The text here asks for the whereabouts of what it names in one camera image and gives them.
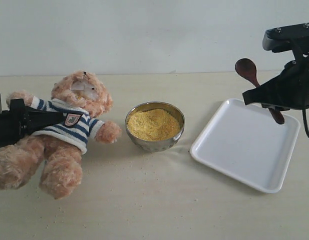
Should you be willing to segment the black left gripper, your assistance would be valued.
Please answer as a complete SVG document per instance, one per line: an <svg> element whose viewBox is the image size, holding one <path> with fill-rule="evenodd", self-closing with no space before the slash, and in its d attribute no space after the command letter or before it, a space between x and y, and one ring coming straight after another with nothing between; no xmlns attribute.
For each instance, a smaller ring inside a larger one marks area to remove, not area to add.
<svg viewBox="0 0 309 240"><path fill-rule="evenodd" d="M10 110L0 113L0 148L13 145L25 134L30 135L47 126L59 124L64 119L61 112L35 109L25 106L23 99L13 99Z"/></svg>

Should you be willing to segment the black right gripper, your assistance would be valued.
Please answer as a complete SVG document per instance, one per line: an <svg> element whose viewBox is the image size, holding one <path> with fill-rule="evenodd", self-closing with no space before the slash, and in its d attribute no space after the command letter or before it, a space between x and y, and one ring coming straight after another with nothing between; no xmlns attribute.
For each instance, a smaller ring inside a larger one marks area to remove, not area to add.
<svg viewBox="0 0 309 240"><path fill-rule="evenodd" d="M291 60L278 75L261 86L245 91L246 105L258 103L265 109L288 111L309 109L309 53L300 61Z"/></svg>

